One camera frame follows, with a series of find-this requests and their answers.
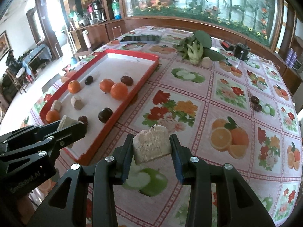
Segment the floor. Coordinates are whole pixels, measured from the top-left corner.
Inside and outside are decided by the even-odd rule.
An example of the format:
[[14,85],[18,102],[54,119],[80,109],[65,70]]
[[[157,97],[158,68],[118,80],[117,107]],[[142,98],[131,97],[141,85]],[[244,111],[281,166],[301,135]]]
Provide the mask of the floor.
[[42,96],[42,87],[56,74],[64,75],[62,69],[70,63],[72,52],[69,44],[63,45],[61,49],[63,57],[48,63],[36,81],[27,86],[26,93],[22,91],[22,94],[16,94],[0,124],[0,135],[19,129],[27,113]]

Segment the dining table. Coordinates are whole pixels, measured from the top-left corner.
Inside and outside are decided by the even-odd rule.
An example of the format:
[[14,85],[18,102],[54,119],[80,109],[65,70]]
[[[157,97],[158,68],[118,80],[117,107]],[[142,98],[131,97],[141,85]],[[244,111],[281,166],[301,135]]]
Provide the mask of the dining table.
[[[153,43],[120,44],[124,36],[159,35]],[[159,56],[159,65],[126,108],[101,144],[90,164],[109,156],[123,145],[128,134],[136,135],[154,125],[176,134],[193,156],[212,165],[233,165],[262,202],[276,226],[292,212],[302,193],[302,141],[294,105],[275,63],[257,55],[237,59],[212,38],[212,49],[226,56],[210,68],[192,65],[175,49],[192,32],[142,26],[98,48],[82,59],[72,75],[95,52],[106,49],[141,51]],[[68,78],[55,82],[36,102],[21,127],[43,125],[39,112]],[[61,151],[57,176],[44,187],[44,196],[75,163]],[[114,185],[119,226],[185,226],[190,186],[176,178],[170,155],[143,165],[131,164],[138,172],[122,186]],[[137,180],[137,187],[131,180]],[[87,198],[87,226],[91,226],[92,187]],[[217,226],[216,185],[212,184],[212,226]]]

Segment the person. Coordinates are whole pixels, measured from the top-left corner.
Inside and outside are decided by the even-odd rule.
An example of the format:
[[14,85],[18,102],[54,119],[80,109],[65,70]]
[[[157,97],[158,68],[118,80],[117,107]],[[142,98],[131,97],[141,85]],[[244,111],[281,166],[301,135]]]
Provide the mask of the person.
[[9,55],[6,59],[6,66],[9,67],[9,71],[16,76],[18,71],[21,69],[22,65],[17,62],[17,60],[14,57],[14,51],[10,50]]

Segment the picture frame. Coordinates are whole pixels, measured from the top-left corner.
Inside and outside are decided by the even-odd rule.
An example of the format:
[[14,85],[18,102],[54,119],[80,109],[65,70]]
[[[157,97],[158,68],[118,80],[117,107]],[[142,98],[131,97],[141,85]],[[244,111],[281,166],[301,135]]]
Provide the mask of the picture frame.
[[1,33],[0,35],[0,60],[7,54],[8,51],[10,51],[11,45],[9,43],[9,40],[7,38],[6,30]]

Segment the smartphone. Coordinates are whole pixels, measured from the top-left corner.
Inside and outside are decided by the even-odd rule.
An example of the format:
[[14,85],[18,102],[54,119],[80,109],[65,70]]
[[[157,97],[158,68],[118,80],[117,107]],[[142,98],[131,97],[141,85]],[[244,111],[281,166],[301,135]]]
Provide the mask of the smartphone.
[[138,35],[138,36],[126,36],[123,37],[120,41],[121,44],[134,44],[134,43],[143,43],[143,44],[158,44],[161,40],[160,36],[156,35]]

